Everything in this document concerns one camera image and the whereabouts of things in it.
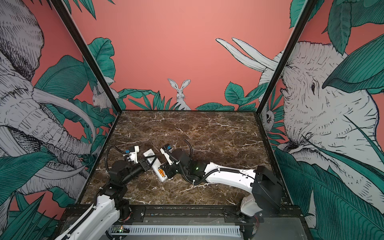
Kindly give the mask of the white remote control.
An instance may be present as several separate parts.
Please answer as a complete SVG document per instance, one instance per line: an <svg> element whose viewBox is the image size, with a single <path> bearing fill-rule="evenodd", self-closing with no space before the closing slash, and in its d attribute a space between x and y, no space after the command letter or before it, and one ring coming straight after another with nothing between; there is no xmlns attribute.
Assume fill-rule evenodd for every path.
<svg viewBox="0 0 384 240"><path fill-rule="evenodd" d="M147 150L146 152L143 153L143 156L144 156L144 157L146 157L146 156L155 156L155 153L154 153L154 151L153 151L152 149L149 149L149 150ZM159 173L159 171L158 171L158 169L160 169L160 168L161 168L161 162L159 161L159 159L158 159L158 157L157 157L155 163L154 163L153 166L152 166L152 169L153 169L153 171L155 172L155 174L156 174L156 176L158 177L158 179L160 180L160 182L164 182L164 181L167 180L168 178L167 178L167 176L166 176L165 178L163 178L163 177L160 175L160 173Z"/></svg>

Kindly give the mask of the orange battery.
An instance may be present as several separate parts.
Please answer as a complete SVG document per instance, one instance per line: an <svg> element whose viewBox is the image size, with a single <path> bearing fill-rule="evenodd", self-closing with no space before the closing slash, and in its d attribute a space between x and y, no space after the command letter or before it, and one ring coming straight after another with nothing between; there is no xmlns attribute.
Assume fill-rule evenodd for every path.
<svg viewBox="0 0 384 240"><path fill-rule="evenodd" d="M164 172L162 169L158 169L158 171L159 171L160 175L161 175L163 178L166 177L166 174L165 174L165 172Z"/></svg>

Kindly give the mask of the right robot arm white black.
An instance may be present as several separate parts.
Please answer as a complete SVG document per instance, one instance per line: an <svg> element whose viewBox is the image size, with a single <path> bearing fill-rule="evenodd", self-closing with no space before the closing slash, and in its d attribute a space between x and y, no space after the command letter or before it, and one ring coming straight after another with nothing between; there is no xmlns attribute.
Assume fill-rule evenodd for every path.
<svg viewBox="0 0 384 240"><path fill-rule="evenodd" d="M209 161L195 161L191 154L182 149L172 149L170 145L161 148L167 161L161 164L165 175L171 179L176 174L193 186L202 183L223 184L248 192L243 198L240 212L248 217L266 212L277 214L281 209L283 183L264 166L255 170L242 170L220 166Z"/></svg>

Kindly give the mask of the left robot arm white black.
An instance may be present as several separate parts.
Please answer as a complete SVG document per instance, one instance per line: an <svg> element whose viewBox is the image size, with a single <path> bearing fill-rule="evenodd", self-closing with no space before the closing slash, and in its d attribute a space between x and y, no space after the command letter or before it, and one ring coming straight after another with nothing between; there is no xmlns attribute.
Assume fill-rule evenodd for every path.
<svg viewBox="0 0 384 240"><path fill-rule="evenodd" d="M109 171L108 182L95 194L91 206L57 240L98 240L106 235L110 240L122 240L113 236L108 229L117 221L125 222L132 214L129 201L124 200L127 184L149 170L157 156L152 154L138 160L129 167L124 161L117 161Z"/></svg>

